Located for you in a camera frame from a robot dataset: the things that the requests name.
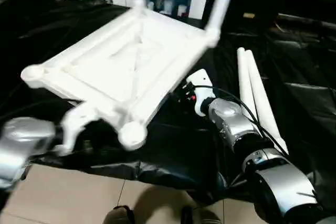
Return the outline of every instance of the white plastic leg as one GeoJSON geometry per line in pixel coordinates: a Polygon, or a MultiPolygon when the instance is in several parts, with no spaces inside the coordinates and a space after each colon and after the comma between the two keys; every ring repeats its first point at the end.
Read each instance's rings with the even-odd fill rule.
{"type": "MultiPolygon", "coordinates": [[[[257,118],[256,106],[254,103],[250,76],[248,72],[248,58],[245,56],[245,49],[243,47],[237,50],[238,58],[238,78],[239,78],[239,93],[240,99],[248,106],[252,114],[257,118]]],[[[243,115],[250,118],[252,117],[247,110],[242,107],[243,115]]]]}
{"type": "Polygon", "coordinates": [[[286,153],[288,153],[286,142],[280,136],[252,51],[245,51],[245,57],[248,59],[248,70],[260,125],[264,127],[286,153]]]}

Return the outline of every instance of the person's foot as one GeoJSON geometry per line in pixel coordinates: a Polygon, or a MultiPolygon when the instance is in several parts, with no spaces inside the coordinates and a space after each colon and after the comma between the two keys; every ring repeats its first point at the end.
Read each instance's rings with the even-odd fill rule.
{"type": "Polygon", "coordinates": [[[106,215],[103,224],[135,224],[134,213],[128,206],[116,206],[106,215]]]}

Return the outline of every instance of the table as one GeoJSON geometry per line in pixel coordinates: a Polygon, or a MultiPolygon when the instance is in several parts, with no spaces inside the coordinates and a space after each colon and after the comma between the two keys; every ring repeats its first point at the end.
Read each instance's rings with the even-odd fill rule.
{"type": "MultiPolygon", "coordinates": [[[[0,114],[33,102],[58,99],[46,90],[29,89],[21,81],[20,72],[56,55],[125,10],[76,0],[8,0],[0,5],[0,114]]],[[[197,23],[192,19],[182,21],[197,23]]],[[[239,95],[236,48],[251,49],[292,161],[315,175],[313,183],[320,200],[336,207],[331,196],[336,192],[331,158],[336,139],[335,53],[316,46],[304,50],[288,41],[228,32],[193,70],[205,68],[214,86],[239,95]]],[[[35,116],[57,123],[70,107],[59,99],[15,116],[35,116]]],[[[109,125],[95,122],[79,136],[73,155],[48,156],[35,162],[183,189],[205,204],[232,195],[248,199],[246,190],[228,188],[239,174],[232,153],[208,122],[173,96],[163,104],[148,132],[141,149],[126,152],[109,125]]]]}

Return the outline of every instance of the beige floor tile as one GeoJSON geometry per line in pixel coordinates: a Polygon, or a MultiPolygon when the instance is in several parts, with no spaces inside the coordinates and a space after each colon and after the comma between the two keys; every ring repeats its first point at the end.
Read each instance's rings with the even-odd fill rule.
{"type": "Polygon", "coordinates": [[[224,199],[225,224],[265,224],[256,214],[254,205],[249,202],[224,199]]]}
{"type": "MultiPolygon", "coordinates": [[[[137,224],[180,223],[182,208],[197,206],[185,191],[129,180],[125,181],[119,205],[134,210],[137,224]]],[[[223,220],[223,201],[207,209],[223,220]]]]}
{"type": "Polygon", "coordinates": [[[2,213],[0,216],[0,224],[40,224],[40,222],[22,219],[20,217],[2,213]]]}
{"type": "Polygon", "coordinates": [[[4,209],[43,223],[102,223],[124,180],[34,165],[4,209]]]}

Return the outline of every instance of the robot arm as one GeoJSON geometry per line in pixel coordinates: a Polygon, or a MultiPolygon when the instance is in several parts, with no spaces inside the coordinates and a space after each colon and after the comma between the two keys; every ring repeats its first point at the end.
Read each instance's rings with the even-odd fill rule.
{"type": "Polygon", "coordinates": [[[35,118],[8,121],[0,139],[0,190],[11,191],[23,178],[34,156],[46,154],[55,138],[52,122],[35,118]]]}
{"type": "MultiPolygon", "coordinates": [[[[204,85],[204,80],[208,80],[205,70],[187,78],[195,86],[204,85]]],[[[216,125],[220,137],[236,155],[263,220],[318,224],[336,221],[318,205],[306,175],[277,151],[270,139],[260,135],[237,103],[206,95],[201,89],[195,90],[195,112],[216,125]]]]}

